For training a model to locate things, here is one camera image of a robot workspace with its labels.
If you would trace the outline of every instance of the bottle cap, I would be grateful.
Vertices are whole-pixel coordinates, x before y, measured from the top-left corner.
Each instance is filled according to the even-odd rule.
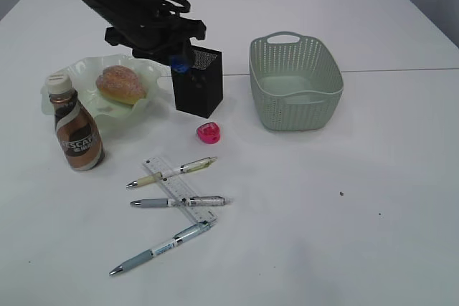
[[[72,89],[72,80],[66,73],[58,72],[46,78],[48,93],[61,95]]]

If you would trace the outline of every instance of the pen holder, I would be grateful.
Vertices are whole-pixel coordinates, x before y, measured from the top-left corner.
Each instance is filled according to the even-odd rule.
[[[194,66],[186,73],[172,70],[176,109],[209,118],[223,100],[222,53],[193,46]]]

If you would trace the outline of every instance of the bun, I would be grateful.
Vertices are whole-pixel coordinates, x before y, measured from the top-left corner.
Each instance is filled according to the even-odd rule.
[[[138,75],[124,66],[105,68],[95,81],[95,85],[103,96],[129,105],[134,105],[146,97],[146,91]]]

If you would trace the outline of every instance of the clear plastic ruler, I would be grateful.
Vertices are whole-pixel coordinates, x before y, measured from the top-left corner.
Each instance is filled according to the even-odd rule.
[[[143,166],[151,174],[156,174],[158,172],[164,173],[166,171],[171,171],[172,168],[164,161],[164,159],[159,157],[154,157],[147,159],[143,162]],[[166,195],[175,200],[180,201],[182,199],[187,199],[189,197],[198,196],[185,182],[181,179],[180,176],[172,176],[170,178],[165,178],[162,181],[158,181],[156,184],[166,193]],[[193,223],[196,224],[201,221],[208,221],[209,223],[214,223],[217,220],[217,216],[209,207],[177,207],[183,214]]]

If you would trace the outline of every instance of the pen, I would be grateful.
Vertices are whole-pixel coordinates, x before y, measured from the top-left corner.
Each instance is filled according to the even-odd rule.
[[[173,249],[174,247],[177,247],[206,231],[209,231],[211,227],[212,224],[207,221],[198,222],[197,224],[189,227],[188,229],[185,229],[184,231],[176,234],[172,239],[168,240],[167,242],[164,242],[163,244],[158,245],[153,249],[146,250],[141,254],[135,256],[134,258],[131,258],[126,262],[121,263],[110,272],[110,276],[120,274],[122,272],[128,272],[129,270],[134,269],[135,267],[138,267],[139,265],[148,262],[156,256],[163,254],[164,252]]]
[[[208,157],[201,159],[199,161],[193,161],[188,164],[184,164],[180,166],[179,168],[175,168],[172,171],[167,171],[167,172],[158,172],[155,173],[154,175],[143,177],[138,179],[137,181],[130,182],[126,188],[137,188],[139,186],[145,186],[150,183],[154,183],[159,179],[165,179],[169,178],[175,175],[179,175],[181,173],[188,173],[188,172],[195,172],[198,170],[201,170],[203,168],[208,168],[210,164],[215,162],[217,160],[217,157]]]
[[[131,206],[137,208],[166,208],[166,207],[197,207],[197,206],[224,206],[230,200],[221,196],[189,197],[180,201],[173,199],[146,199],[132,201]]]

